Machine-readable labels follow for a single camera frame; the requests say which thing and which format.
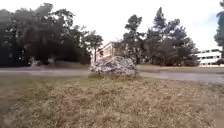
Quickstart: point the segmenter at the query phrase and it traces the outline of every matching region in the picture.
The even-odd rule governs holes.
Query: ground
[[[0,77],[1,128],[222,128],[223,110],[221,84]]]

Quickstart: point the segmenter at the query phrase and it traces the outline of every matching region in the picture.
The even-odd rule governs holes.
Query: path
[[[1,75],[30,75],[30,76],[87,76],[87,70],[71,70],[71,69],[1,69]],[[171,80],[190,80],[206,83],[224,83],[224,74],[200,74],[200,73],[175,73],[175,72],[140,72],[143,77],[155,77]]]

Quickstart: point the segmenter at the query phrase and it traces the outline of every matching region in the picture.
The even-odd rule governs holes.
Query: overcast sky
[[[143,17],[139,31],[146,32],[152,26],[159,7],[165,18],[179,18],[188,36],[199,49],[216,48],[216,14],[221,11],[221,0],[4,0],[0,8],[15,11],[21,7],[36,9],[42,3],[52,3],[53,10],[66,8],[76,17],[74,23],[96,30],[104,43],[121,39],[128,18],[136,14]]]

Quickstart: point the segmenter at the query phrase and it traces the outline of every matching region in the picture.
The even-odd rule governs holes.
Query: boulder
[[[90,71],[100,75],[135,75],[136,68],[130,58],[114,56],[96,61]]]

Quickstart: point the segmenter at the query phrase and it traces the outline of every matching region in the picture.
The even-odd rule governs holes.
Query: building
[[[200,61],[200,67],[218,66],[216,62],[221,59],[220,49],[203,50],[197,53],[197,59]]]
[[[108,44],[102,46],[101,49],[103,51],[103,55],[100,55],[100,53],[97,52],[96,60],[114,56],[114,53],[115,53],[114,44],[115,43],[116,42],[109,42]],[[94,51],[92,52],[92,56],[91,56],[91,63],[93,63],[93,62],[94,62]]]

